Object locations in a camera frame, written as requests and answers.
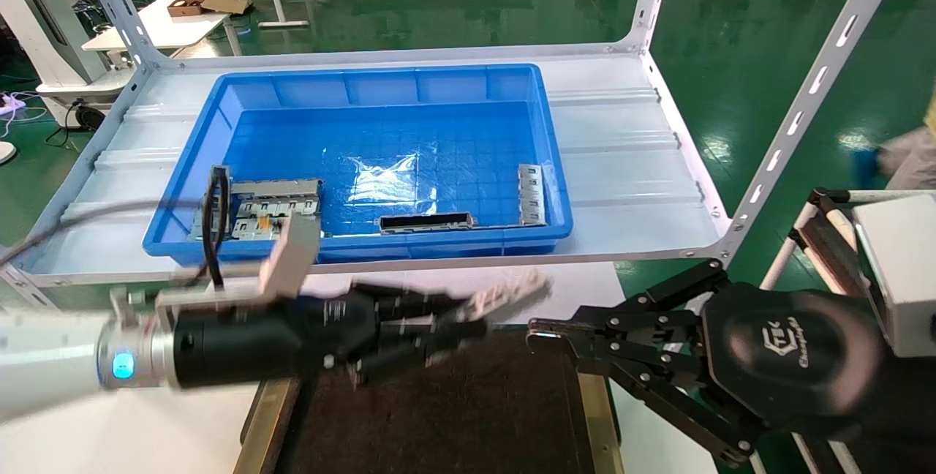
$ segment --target table leg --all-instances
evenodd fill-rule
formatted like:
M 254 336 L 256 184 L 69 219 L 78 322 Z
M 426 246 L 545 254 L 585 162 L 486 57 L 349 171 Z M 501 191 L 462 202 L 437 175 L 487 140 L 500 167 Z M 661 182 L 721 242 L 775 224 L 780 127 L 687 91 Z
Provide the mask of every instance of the table leg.
M 280 0 L 273 0 L 273 7 L 276 8 L 276 21 L 275 22 L 260 22 L 257 24 L 260 28 L 292 28 L 298 26 L 308 26 L 309 22 L 307 20 L 287 20 L 287 16 L 283 13 L 283 3 Z
M 241 51 L 241 41 L 237 40 L 237 30 L 234 29 L 234 23 L 231 22 L 231 17 L 224 17 L 224 32 L 227 34 L 227 41 L 231 43 L 231 53 L 234 55 L 243 55 L 244 52 Z

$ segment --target black mat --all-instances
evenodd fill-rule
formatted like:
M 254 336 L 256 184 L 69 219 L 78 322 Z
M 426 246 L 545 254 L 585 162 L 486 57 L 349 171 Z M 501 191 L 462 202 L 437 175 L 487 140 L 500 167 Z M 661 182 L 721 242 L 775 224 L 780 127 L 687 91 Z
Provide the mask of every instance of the black mat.
M 574 369 L 524 335 L 361 391 L 321 377 L 298 394 L 276 473 L 594 473 Z

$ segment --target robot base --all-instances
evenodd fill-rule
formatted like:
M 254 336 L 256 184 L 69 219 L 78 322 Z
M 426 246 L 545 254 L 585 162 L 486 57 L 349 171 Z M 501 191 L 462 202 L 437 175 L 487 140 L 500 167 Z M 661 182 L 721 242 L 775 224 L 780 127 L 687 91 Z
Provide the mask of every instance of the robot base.
M 13 146 L 13 143 L 7 141 L 0 141 L 0 165 L 7 163 L 13 159 L 16 155 L 16 147 Z

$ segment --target black cable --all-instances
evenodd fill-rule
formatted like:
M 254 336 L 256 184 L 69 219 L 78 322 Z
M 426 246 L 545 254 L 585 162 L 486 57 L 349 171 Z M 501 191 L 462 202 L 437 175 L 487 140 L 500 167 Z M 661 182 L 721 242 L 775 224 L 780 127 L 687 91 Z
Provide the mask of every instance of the black cable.
M 106 217 L 108 214 L 129 213 L 130 211 L 139 211 L 142 208 L 153 207 L 198 208 L 201 207 L 201 203 L 202 202 L 196 200 L 143 200 L 118 203 L 108 207 L 96 208 L 96 210 L 87 211 L 87 213 L 79 214 L 76 217 L 61 220 L 53 227 L 49 227 L 47 230 L 41 230 L 36 235 L 21 241 L 14 247 L 11 247 L 6 254 L 3 254 L 2 257 L 0 257 L 0 268 L 6 264 L 9 264 L 11 261 L 16 260 L 16 257 L 26 253 L 26 251 L 36 247 L 38 244 L 42 244 L 43 241 L 47 241 L 49 238 L 56 236 L 56 234 L 59 232 L 72 230 L 73 228 L 90 222 L 91 220 L 96 220 L 100 217 Z
M 211 226 L 214 223 L 214 191 L 220 191 L 218 200 L 218 228 L 214 231 L 214 238 L 211 237 L 213 231 Z M 218 251 L 221 249 L 221 242 L 227 235 L 227 217 L 230 214 L 230 179 L 227 177 L 227 168 L 212 167 L 211 180 L 208 182 L 208 191 L 205 192 L 201 211 L 201 247 L 205 253 L 204 267 L 198 269 L 198 273 L 187 285 L 193 285 L 201 277 L 204 277 L 205 270 L 211 275 L 211 281 L 217 290 L 223 290 L 224 278 L 221 275 L 221 267 L 218 263 Z
M 214 282 L 215 287 L 224 287 L 224 278 L 221 278 L 221 268 L 218 267 L 217 263 L 217 251 L 214 250 L 214 245 L 211 243 L 211 222 L 214 218 L 214 190 L 220 184 L 218 180 L 217 173 L 214 170 L 211 170 L 211 181 L 208 183 L 208 190 L 205 191 L 205 197 L 202 200 L 201 206 L 201 249 L 205 253 L 205 268 L 208 270 L 208 274 L 211 275 L 211 281 Z
M 75 102 L 75 103 L 72 103 L 70 107 L 68 107 L 68 111 L 64 114 L 64 127 L 58 127 L 58 128 L 56 128 L 56 131 L 55 131 L 55 132 L 49 134 L 49 136 L 47 136 L 47 137 L 42 141 L 44 144 L 47 144 L 47 145 L 49 145 L 50 147 L 64 147 L 64 145 L 66 145 L 66 143 L 68 142 L 68 115 L 71 114 L 71 111 L 73 111 L 73 110 L 75 109 L 75 107 L 77 107 L 77 106 L 78 106 L 78 104 L 77 104 L 77 102 Z M 61 131 L 63 131 L 63 130 L 64 130 L 64 140 L 61 140 L 61 143 L 60 143 L 60 144 L 57 144 L 57 145 L 56 145 L 56 144 L 53 144 L 53 143 L 50 143 L 50 142 L 49 142 L 49 140 L 51 140 L 51 138 L 54 138 L 54 137 L 58 136 L 59 132 L 61 132 Z
M 68 111 L 64 114 L 64 128 L 56 128 L 56 131 L 49 134 L 43 142 L 44 144 L 49 145 L 50 147 L 64 147 L 68 142 L 68 133 L 70 129 L 68 128 L 68 116 L 71 115 L 71 111 L 75 111 L 75 123 L 78 124 L 80 130 L 87 131 L 97 131 L 101 127 L 101 124 L 104 123 L 104 112 L 97 110 L 97 108 L 86 107 L 84 105 L 84 99 L 75 100 Z M 51 138 L 58 136 L 59 132 L 64 130 L 64 140 L 61 143 L 50 143 Z

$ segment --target cardboard box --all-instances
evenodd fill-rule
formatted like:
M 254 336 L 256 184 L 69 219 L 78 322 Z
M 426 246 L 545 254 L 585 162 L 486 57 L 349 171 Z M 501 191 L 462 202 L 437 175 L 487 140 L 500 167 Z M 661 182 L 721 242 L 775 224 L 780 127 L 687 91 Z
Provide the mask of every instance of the cardboard box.
M 247 10 L 247 0 L 204 0 L 201 7 L 205 10 L 240 15 Z
M 172 4 L 168 5 L 168 12 L 170 12 L 170 17 L 192 17 L 195 15 L 201 15 L 201 4 L 205 0 L 175 0 Z

